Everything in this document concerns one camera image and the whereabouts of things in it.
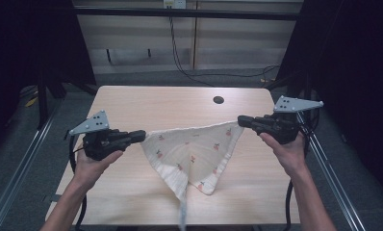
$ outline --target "gray carpet floor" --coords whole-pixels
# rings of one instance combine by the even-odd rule
[[[236,77],[230,74],[253,75],[261,69],[248,70],[204,70],[188,72],[193,74],[228,75],[192,77],[215,87],[260,88],[264,85],[263,76]],[[268,73],[267,81],[272,77]],[[195,82],[179,71],[144,72],[131,74],[104,74],[96,76],[98,87],[105,85],[120,86],[191,86],[209,87]],[[48,196],[55,193],[68,162],[68,141],[64,140],[67,129],[81,122],[89,111],[94,96],[82,92],[70,85],[65,85],[67,96],[61,102],[54,121],[45,138],[37,157],[7,213],[0,230],[38,230],[44,223],[50,206]],[[271,92],[274,99],[284,94],[285,89]],[[19,107],[7,127],[7,135],[0,145],[0,195],[13,176],[30,141],[37,131],[38,104],[25,108],[28,97],[20,99]],[[49,108],[57,100],[49,97]],[[383,190],[376,180],[360,163],[357,153],[348,143],[343,142],[342,133],[329,114],[320,111],[319,126],[316,130],[319,141],[326,152],[333,168],[342,182],[351,201],[357,209],[367,230],[383,230]],[[351,230],[343,215],[332,190],[327,184],[315,156],[311,153],[307,159],[322,200],[339,230]],[[83,227],[85,230],[116,230],[111,226]],[[283,230],[281,225],[261,225],[262,230]],[[294,225],[292,230],[300,230]]]

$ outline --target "cloth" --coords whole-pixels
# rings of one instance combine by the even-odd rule
[[[180,227],[186,226],[188,184],[202,193],[214,192],[243,132],[237,121],[206,127],[154,131],[140,145],[150,165],[181,202]]]

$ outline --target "table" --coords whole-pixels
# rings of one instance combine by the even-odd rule
[[[224,102],[215,103],[215,96]],[[151,132],[270,115],[272,108],[269,91],[261,89],[107,86],[99,89],[89,116],[105,110],[111,128]],[[57,194],[71,178],[67,166]],[[244,129],[215,192],[205,195],[189,186],[187,224],[285,223],[289,180],[272,150]],[[135,143],[89,191],[83,224],[177,225],[179,204]],[[294,194],[291,208],[292,222],[299,223]]]

